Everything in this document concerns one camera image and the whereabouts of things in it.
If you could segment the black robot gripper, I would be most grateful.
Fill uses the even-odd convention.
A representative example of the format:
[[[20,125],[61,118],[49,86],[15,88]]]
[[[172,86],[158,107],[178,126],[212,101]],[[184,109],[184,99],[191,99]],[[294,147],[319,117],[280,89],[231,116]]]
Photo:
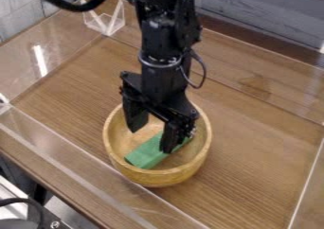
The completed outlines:
[[[128,128],[138,132],[149,123],[149,115],[154,115],[165,122],[160,150],[172,153],[197,130],[199,111],[187,97],[192,60],[141,64],[142,73],[121,73]]]

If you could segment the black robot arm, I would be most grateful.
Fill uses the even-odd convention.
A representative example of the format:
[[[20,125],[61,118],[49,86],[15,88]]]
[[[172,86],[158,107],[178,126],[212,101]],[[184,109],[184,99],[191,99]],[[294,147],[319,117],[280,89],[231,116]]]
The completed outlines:
[[[170,153],[192,136],[199,111],[187,98],[192,85],[193,45],[201,25],[196,0],[129,0],[142,31],[138,54],[142,71],[121,74],[128,127],[137,132],[154,115],[165,122],[160,149]]]

